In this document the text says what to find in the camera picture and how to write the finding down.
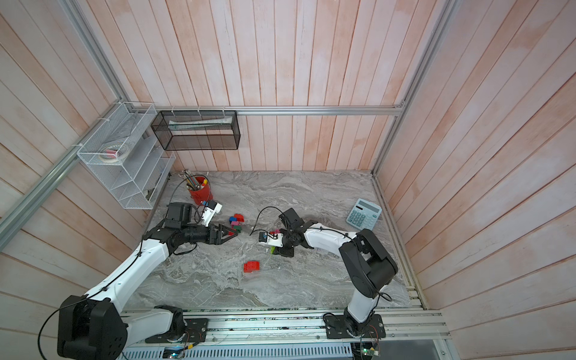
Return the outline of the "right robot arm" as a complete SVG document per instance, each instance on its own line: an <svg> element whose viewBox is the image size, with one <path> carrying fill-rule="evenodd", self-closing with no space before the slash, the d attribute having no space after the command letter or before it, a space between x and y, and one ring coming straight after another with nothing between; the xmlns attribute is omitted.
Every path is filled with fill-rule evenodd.
<svg viewBox="0 0 576 360"><path fill-rule="evenodd" d="M294 249L302 246L325 250L342 259L355 290L340 322L357 336L371 321L380 300L392 301L385 288L398 273L397 263L369 229L358 232L332 229L303 220L293 208L280 213L279 219L283 228L271 237L281 241L274 247L275 254L293 257Z"/></svg>

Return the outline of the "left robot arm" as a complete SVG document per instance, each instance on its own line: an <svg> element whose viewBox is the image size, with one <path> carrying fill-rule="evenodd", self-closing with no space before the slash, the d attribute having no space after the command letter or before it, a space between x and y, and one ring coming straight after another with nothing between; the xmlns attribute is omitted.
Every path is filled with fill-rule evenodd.
<svg viewBox="0 0 576 360"><path fill-rule="evenodd" d="M117 359L139 341L179 342L188 334L183 310L159 305L123 318L129 298L163 261L183 244L222 245L237 231L211 220L221 204L210 200L199 223L192 223L192 204L172 202L165 217L143 237L136 250L102 282L82 296L69 296L58 310L57 353L69 359Z"/></svg>

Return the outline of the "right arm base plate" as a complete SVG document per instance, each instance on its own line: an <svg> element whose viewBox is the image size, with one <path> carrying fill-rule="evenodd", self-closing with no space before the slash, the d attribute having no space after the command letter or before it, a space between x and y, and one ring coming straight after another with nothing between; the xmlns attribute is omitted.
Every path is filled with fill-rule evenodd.
<svg viewBox="0 0 576 360"><path fill-rule="evenodd" d="M371 313L364 322L356 322L351 315L346 313L343 315L324 313L322 321L328 339L362 337L379 340L386 337L382 317L376 313Z"/></svg>

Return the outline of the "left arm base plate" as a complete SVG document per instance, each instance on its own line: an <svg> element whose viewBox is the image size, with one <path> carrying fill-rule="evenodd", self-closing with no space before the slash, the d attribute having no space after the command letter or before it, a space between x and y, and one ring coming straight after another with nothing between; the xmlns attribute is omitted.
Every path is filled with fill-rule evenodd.
<svg viewBox="0 0 576 360"><path fill-rule="evenodd" d="M169 342L202 343L206 340L208 318L177 319L168 336Z"/></svg>

